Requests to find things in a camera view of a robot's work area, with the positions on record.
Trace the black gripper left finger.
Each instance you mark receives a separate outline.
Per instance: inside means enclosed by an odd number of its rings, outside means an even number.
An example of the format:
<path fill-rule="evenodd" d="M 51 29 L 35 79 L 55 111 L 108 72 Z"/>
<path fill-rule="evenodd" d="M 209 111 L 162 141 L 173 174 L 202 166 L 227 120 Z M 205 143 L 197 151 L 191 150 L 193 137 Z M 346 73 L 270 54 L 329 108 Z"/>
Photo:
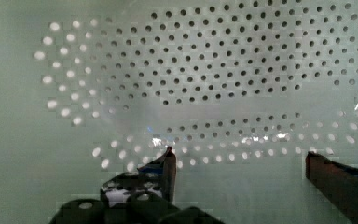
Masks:
<path fill-rule="evenodd" d="M 116 205 L 126 202 L 133 193 L 149 191 L 171 203 L 175 179 L 176 156 L 172 146 L 168 146 L 157 159 L 134 172 L 124 172 L 103 183 L 100 199 L 106 205 Z"/>

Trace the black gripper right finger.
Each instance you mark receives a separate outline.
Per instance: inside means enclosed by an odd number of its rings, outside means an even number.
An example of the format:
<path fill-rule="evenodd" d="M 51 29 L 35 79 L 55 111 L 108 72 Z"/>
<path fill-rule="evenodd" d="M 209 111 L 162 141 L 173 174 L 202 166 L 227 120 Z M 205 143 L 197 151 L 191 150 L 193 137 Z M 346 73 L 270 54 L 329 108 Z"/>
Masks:
<path fill-rule="evenodd" d="M 306 178 L 353 224 L 358 224 L 358 168 L 309 152 Z"/>

